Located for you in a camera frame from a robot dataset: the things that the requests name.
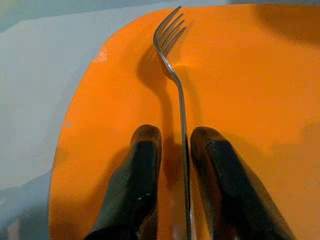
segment gray background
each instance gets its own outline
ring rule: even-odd
[[[159,9],[243,3],[320,5],[319,0],[18,0],[2,14],[0,239],[8,232],[20,232],[21,239],[48,238],[48,193],[61,123],[106,39]]]

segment fork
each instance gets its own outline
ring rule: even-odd
[[[190,205],[190,159],[189,159],[189,147],[188,147],[188,135],[187,135],[187,122],[186,122],[186,107],[185,97],[182,84],[178,78],[178,75],[167,60],[167,55],[179,39],[179,37],[186,30],[186,27],[181,26],[184,20],[177,22],[184,15],[181,13],[176,19],[169,22],[174,18],[181,6],[177,7],[171,12],[157,27],[153,35],[153,44],[156,49],[157,56],[159,58],[162,70],[164,74],[171,79],[177,86],[179,93],[179,105],[180,105],[180,125],[182,136],[182,149],[183,149],[183,168],[184,168],[184,196],[185,196],[185,217],[186,217],[186,237],[187,240],[191,240],[191,205]]]

